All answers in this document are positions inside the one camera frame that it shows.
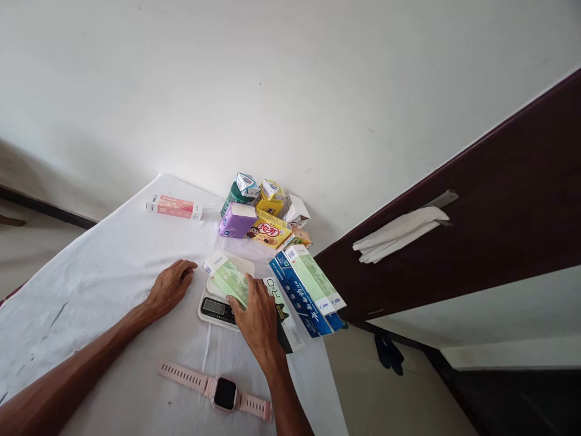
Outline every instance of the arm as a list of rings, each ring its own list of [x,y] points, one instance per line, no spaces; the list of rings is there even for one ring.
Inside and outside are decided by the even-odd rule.
[[[58,434],[129,342],[181,301],[196,267],[178,260],[164,269],[143,303],[3,405],[0,435]]]
[[[274,297],[268,295],[262,280],[248,280],[248,309],[242,310],[237,299],[227,297],[236,324],[254,353],[271,390],[278,436],[313,434],[292,384],[286,355],[277,338],[277,313]]]

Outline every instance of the pink watch strap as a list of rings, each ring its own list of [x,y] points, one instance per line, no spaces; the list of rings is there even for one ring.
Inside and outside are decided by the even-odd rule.
[[[245,392],[239,393],[238,410],[251,413],[267,422],[270,422],[272,418],[272,406],[269,401],[253,397]]]
[[[208,380],[214,380],[207,375],[199,374],[191,369],[176,365],[173,362],[163,361],[157,365],[157,372],[174,382],[192,388],[193,390],[206,395]]]
[[[206,397],[212,398],[216,393],[218,379],[199,374],[191,369],[184,368],[173,362],[164,360],[157,365],[157,372],[174,382],[187,386]],[[264,421],[272,421],[272,405],[269,401],[253,397],[245,392],[238,392],[237,407],[241,412],[247,412],[262,418]]]

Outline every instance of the cardboard packaging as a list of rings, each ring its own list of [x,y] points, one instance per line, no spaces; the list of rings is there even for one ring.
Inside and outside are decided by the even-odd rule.
[[[289,295],[289,298],[293,304],[298,303],[306,307],[307,311],[311,314],[311,321],[317,327],[317,331],[321,335],[331,334],[344,326],[343,321],[339,318],[336,312],[332,309],[325,309],[326,313],[323,313],[317,307],[312,295],[309,290],[305,287],[304,283],[297,276],[295,270],[293,269],[291,263],[288,261],[284,252],[280,252],[275,256],[282,273],[286,277],[286,280],[290,286],[290,291],[294,292],[294,297]]]
[[[304,339],[292,317],[289,306],[283,297],[283,293],[278,288],[277,280],[275,277],[267,277],[262,279],[262,281],[266,285],[268,293],[274,296],[274,303],[276,304],[277,309],[278,341],[280,342],[280,345],[283,346],[286,354],[297,352],[304,347]]]
[[[284,203],[280,200],[269,200],[265,198],[264,193],[260,193],[256,203],[256,209],[263,210],[270,215],[278,215],[278,213],[283,209]]]
[[[252,206],[230,203],[220,222],[218,233],[225,237],[244,238],[246,232],[256,222],[256,218],[256,210]]]
[[[217,251],[208,257],[202,268],[225,296],[237,298],[244,309],[248,307],[248,281],[223,252]]]
[[[303,201],[293,194],[289,194],[289,209],[284,215],[284,220],[294,227],[303,228],[310,220],[309,212]]]
[[[291,234],[291,226],[288,223],[260,209],[256,210],[256,215],[258,219],[246,233],[248,237],[270,248],[277,248]]]
[[[173,215],[198,221],[202,219],[202,205],[168,196],[154,195],[151,201],[146,203],[145,208],[149,212],[164,215]]]
[[[260,189],[267,200],[282,201],[286,200],[286,194],[283,189],[272,180],[266,180],[260,184]]]
[[[330,310],[335,312],[347,306],[303,245],[289,247],[284,255],[323,314],[329,305]]]
[[[313,244],[310,240],[310,235],[305,230],[294,226],[290,226],[290,228],[292,229],[292,233],[278,247],[279,251],[289,248],[291,245],[304,245],[308,248]]]
[[[317,310],[317,307],[315,307],[314,304],[310,305],[312,310],[307,308],[308,306],[307,296],[305,296],[305,298],[307,298],[307,303],[305,303],[303,302],[303,298],[295,292],[294,290],[295,288],[291,286],[288,279],[286,278],[286,275],[284,275],[283,267],[280,266],[280,264],[278,263],[279,260],[283,262],[283,264],[286,265],[287,268],[292,269],[291,266],[286,261],[284,255],[282,256],[281,259],[278,258],[272,259],[269,265],[271,266],[271,270],[274,272],[278,282],[282,286],[284,293],[288,296],[290,303],[295,307],[298,318],[301,320],[304,327],[307,329],[309,335],[311,337],[320,336],[317,325],[321,325],[321,330],[326,332],[326,334],[330,334],[332,331],[330,330],[330,327],[327,324],[327,322],[324,320],[323,315],[321,315],[321,313]]]
[[[249,174],[238,173],[236,185],[244,197],[256,198],[260,194],[260,188]]]
[[[230,206],[230,203],[249,204],[252,203],[254,200],[255,199],[253,199],[252,197],[244,197],[244,195],[240,193],[240,190],[238,189],[238,185],[236,184],[236,182],[232,182],[232,186],[230,187],[228,197],[226,197],[226,201],[222,206],[222,210],[220,210],[220,216],[222,217],[224,216],[224,214],[228,210],[228,206]]]

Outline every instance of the purple juice box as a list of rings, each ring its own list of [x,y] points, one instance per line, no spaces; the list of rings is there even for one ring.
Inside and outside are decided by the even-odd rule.
[[[244,238],[256,219],[254,207],[242,203],[230,203],[220,222],[220,236]]]

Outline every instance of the hand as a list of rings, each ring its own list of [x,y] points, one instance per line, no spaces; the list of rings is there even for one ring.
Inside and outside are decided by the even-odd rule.
[[[240,302],[231,296],[227,296],[236,324],[246,339],[248,346],[254,353],[254,357],[267,375],[269,371],[278,365],[280,359],[286,363],[284,350],[277,337],[277,312],[274,305],[274,297],[268,294],[266,286],[260,279],[253,279],[246,274],[248,281],[248,309],[242,310]]]
[[[170,313],[182,301],[197,267],[195,262],[180,259],[157,276],[153,288],[143,302],[150,316],[159,319]]]

